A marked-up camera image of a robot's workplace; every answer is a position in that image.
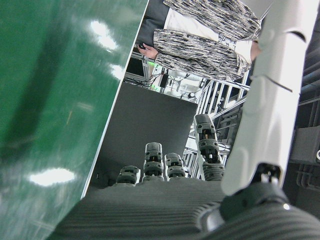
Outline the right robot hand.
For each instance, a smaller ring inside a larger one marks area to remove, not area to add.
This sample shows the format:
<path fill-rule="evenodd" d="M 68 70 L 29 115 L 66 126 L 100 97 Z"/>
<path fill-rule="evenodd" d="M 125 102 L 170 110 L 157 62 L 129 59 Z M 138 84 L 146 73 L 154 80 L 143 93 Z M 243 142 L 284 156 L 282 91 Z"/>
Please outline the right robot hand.
<path fill-rule="evenodd" d="M 276 0 L 221 181 L 173 177 L 98 189 L 52 240 L 317 240 L 320 222 L 282 191 L 317 0 Z"/>

